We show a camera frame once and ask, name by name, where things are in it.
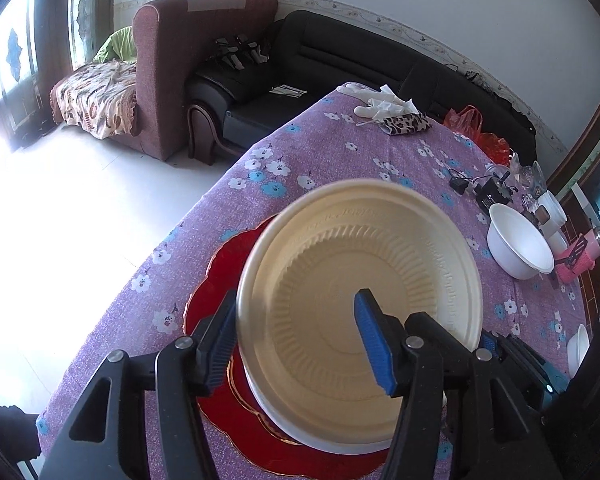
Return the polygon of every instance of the purple tablecloth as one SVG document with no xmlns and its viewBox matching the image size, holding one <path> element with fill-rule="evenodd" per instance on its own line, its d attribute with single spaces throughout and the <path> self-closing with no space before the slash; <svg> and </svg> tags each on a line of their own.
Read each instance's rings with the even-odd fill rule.
<svg viewBox="0 0 600 480">
<path fill-rule="evenodd" d="M 489 219 L 469 196 L 448 186 L 448 168 L 485 174 L 484 153 L 435 122 L 422 134 L 388 136 L 376 124 L 356 126 L 355 98 L 332 92 L 249 150 L 202 197 L 120 292 L 64 374 L 38 419 L 45 454 L 103 358 L 115 348 L 140 355 L 176 338 L 190 293 L 212 255 L 234 234 L 259 225 L 317 186 L 346 178 L 382 178 L 411 187 L 445 211 L 471 247 L 482 280 L 483 327 L 514 333 L 567 369 L 566 341 L 584 322 L 578 282 L 554 289 L 547 277 L 519 282 L 487 247 Z M 152 478 L 162 480 L 155 399 L 147 396 L 147 444 Z M 222 479 L 266 480 L 275 475 L 247 462 L 228 438 L 205 421 Z M 448 476 L 451 445 L 441 438 L 437 475 Z M 379 470 L 368 476 L 377 478 Z"/>
</svg>

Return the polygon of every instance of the green cloth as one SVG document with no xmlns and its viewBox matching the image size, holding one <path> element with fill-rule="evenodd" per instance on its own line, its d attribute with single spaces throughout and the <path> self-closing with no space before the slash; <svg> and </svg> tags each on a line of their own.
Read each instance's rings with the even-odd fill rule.
<svg viewBox="0 0 600 480">
<path fill-rule="evenodd" d="M 114 32 L 94 56 L 93 62 L 104 63 L 112 59 L 126 62 L 138 60 L 138 51 L 131 27 L 121 28 Z"/>
</svg>

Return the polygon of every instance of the red plate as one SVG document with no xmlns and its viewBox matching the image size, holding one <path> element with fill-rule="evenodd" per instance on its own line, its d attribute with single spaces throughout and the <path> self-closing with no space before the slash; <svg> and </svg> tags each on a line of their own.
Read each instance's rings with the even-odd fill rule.
<svg viewBox="0 0 600 480">
<path fill-rule="evenodd" d="M 200 319 L 216 311 L 227 291 L 238 286 L 247 257 L 271 220 L 235 235 L 220 247 L 209 263 L 205 281 L 187 301 L 185 333 L 192 333 Z M 198 399 L 200 409 L 247 460 L 262 469 L 316 480 L 354 480 L 371 473 L 386 461 L 387 450 L 364 455 L 337 455 L 304 446 L 286 435 L 253 397 L 237 348 L 226 377 L 211 397 Z"/>
</svg>

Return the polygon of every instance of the white tile floor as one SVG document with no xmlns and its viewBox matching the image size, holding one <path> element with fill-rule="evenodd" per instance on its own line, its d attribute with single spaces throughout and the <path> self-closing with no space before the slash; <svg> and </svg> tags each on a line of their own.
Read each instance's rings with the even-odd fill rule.
<svg viewBox="0 0 600 480">
<path fill-rule="evenodd" d="M 0 404 L 38 413 L 118 291 L 231 162 L 160 162 L 76 126 L 3 151 Z"/>
</svg>

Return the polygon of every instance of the wallpaper border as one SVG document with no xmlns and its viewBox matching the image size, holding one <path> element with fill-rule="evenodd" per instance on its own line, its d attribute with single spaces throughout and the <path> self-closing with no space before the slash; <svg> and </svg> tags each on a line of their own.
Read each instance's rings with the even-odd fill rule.
<svg viewBox="0 0 600 480">
<path fill-rule="evenodd" d="M 139 8 L 145 3 L 153 0 L 131 0 L 114 5 L 114 13 L 123 10 Z M 409 27 L 404 23 L 397 22 L 369 10 L 336 2 L 334 0 L 278 0 L 280 7 L 277 18 L 284 18 L 293 10 L 309 9 L 320 14 L 337 18 L 343 22 L 349 22 L 372 32 L 376 32 L 406 44 L 414 50 L 417 50 L 436 61 L 455 68 L 459 73 L 477 72 L 482 77 L 486 86 L 497 95 L 510 101 L 512 106 L 519 112 L 525 114 L 536 128 L 538 136 L 547 143 L 547 145 L 562 158 L 566 156 L 568 149 L 564 143 L 556 137 L 551 129 L 544 124 L 540 116 L 536 114 L 520 97 L 514 94 L 505 84 L 496 79 L 478 64 L 463 56 L 446 44 L 423 34 L 415 28 Z"/>
</svg>

